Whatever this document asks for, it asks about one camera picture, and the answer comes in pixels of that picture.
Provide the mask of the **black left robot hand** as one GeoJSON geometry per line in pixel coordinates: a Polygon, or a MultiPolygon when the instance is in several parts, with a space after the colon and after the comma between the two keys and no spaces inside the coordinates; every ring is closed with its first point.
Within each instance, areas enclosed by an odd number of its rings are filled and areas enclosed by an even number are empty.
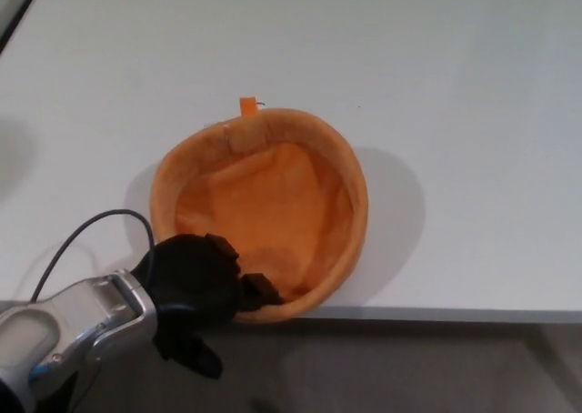
{"type": "Polygon", "coordinates": [[[131,270],[154,302],[153,342],[163,359],[218,379],[222,360],[198,332],[228,323],[239,312],[284,303],[265,275],[243,274],[238,258],[223,237],[180,234],[153,246],[131,270]]]}

